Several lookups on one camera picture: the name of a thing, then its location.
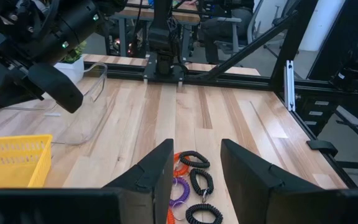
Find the potted plant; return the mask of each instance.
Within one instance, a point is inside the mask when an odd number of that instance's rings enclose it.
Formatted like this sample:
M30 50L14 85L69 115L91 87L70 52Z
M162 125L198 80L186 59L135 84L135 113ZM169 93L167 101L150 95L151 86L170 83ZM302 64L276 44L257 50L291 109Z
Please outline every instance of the potted plant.
M59 63L55 65L55 68L64 73L74 84L78 83L84 76L84 51L86 42L82 42L78 45L74 51L74 54L67 55Z

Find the screw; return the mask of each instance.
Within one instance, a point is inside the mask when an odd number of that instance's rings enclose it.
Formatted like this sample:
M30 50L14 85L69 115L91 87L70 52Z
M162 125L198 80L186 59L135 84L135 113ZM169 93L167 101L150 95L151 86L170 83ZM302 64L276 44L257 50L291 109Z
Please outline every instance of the screw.
M12 19L13 21L17 21L18 17L15 14L12 14L11 16L9 16L10 19Z

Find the metal key ring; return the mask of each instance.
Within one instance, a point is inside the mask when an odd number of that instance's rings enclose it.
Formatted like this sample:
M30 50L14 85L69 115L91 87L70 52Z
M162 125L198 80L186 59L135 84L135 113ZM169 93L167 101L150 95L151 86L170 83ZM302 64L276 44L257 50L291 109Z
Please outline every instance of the metal key ring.
M204 190L203 199L201 200L202 203L205 203L206 200L208 199L208 194L206 194L206 192L207 192L208 189L209 189L209 188L207 187L207 188Z
M187 209L189 209L189 206L187 206L186 202L182 202L182 201L175 202L175 203L172 205L171 210L172 210L173 217L174 217L176 220L178 220L178 221L182 221L182 220L184 220L184 219L186 218L186 216L185 216L184 218L179 219L179 218L175 217L175 212L173 212L173 209L175 208L175 205L176 205L177 203L184 203L184 204L186 205Z
M176 171L179 168L179 163L180 163L180 159L178 160L178 162L175 164L175 168L173 168L174 171Z

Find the green plant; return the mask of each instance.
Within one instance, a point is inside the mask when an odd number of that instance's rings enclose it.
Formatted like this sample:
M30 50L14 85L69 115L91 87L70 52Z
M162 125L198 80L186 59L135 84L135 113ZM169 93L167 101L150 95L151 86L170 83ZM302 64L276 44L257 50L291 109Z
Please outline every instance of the green plant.
M61 63L74 63L82 56L82 51L84 51L86 46L86 41L82 42L80 45L78 45L72 54L68 54L66 57L64 57L61 61Z

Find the floor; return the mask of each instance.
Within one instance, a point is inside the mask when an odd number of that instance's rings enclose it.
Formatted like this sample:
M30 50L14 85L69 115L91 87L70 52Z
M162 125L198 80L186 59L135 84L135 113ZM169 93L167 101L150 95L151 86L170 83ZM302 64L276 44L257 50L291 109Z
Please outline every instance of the floor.
M105 54L104 39L98 34L93 34L88 40L85 53L88 54ZM280 48L278 44L271 45L270 48L278 54ZM300 51L295 57L294 68L295 72L301 78L306 78L310 68L313 65L317 52ZM219 59L227 60L230 55L224 55L219 51ZM196 63L206 63L204 48L195 47L194 54L188 60ZM269 77L272 74L276 58L263 47L257 49L248 57L239 62L238 66L256 68L262 76ZM354 133L349 127L337 124L339 119L333 115L329 123L318 136L319 139L331 141L339 150L337 160L340 161L354 161L358 162L358 135ZM347 169L346 172L350 175L353 181L358 185L358 170Z

